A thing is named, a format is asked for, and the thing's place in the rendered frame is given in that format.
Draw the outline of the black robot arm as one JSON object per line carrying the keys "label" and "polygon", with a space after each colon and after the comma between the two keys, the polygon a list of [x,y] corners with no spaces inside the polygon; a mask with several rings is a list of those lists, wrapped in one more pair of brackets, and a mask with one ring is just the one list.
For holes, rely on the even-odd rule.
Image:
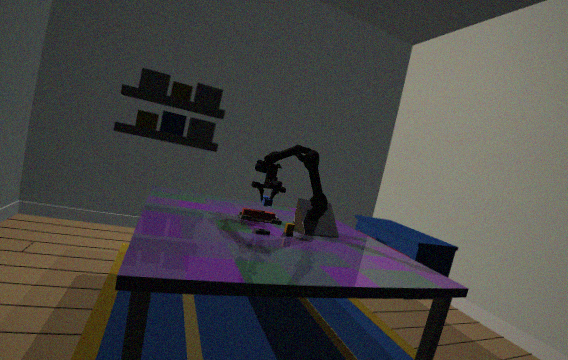
{"label": "black robot arm", "polygon": [[[304,153],[305,155],[302,155]],[[310,199],[311,206],[313,207],[310,210],[307,210],[308,220],[317,222],[319,218],[321,218],[324,213],[328,209],[328,201],[326,196],[322,192],[320,176],[318,171],[319,165],[319,153],[315,150],[312,150],[307,147],[303,147],[301,145],[296,145],[294,147],[288,148],[283,151],[275,151],[271,152],[267,156],[264,157],[264,161],[257,160],[255,170],[259,172],[263,172],[269,175],[277,176],[278,168],[282,168],[280,164],[274,164],[275,162],[295,155],[300,161],[302,161],[305,167],[309,171],[311,186],[313,190],[313,197]],[[268,184],[268,188],[277,190],[277,188],[281,188],[282,182],[277,181],[277,177],[275,179],[272,176],[266,181]],[[319,221],[318,221],[319,222]],[[317,222],[317,223],[318,223]]]}

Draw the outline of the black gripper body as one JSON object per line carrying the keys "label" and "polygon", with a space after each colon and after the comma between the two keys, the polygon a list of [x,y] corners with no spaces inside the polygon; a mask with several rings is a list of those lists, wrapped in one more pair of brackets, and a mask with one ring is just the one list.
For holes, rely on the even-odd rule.
{"label": "black gripper body", "polygon": [[[261,183],[259,183],[259,182],[253,181],[252,184],[251,184],[251,186],[252,186],[252,187],[255,187],[255,188],[259,188],[259,189],[268,188],[268,184],[266,184],[266,181],[267,181],[267,179],[269,178],[269,176],[272,176],[273,179],[275,179],[275,177],[276,177],[276,176],[274,176],[274,175],[266,174],[266,178],[265,178],[264,184],[261,184]],[[270,188],[268,188],[268,189],[270,189]],[[279,191],[280,191],[280,192],[282,192],[282,193],[285,193],[285,192],[286,192],[286,188],[284,188],[284,187],[281,186],[281,188],[277,188],[277,190],[274,190],[274,189],[273,189],[273,191],[274,191],[274,192],[279,192]]]}

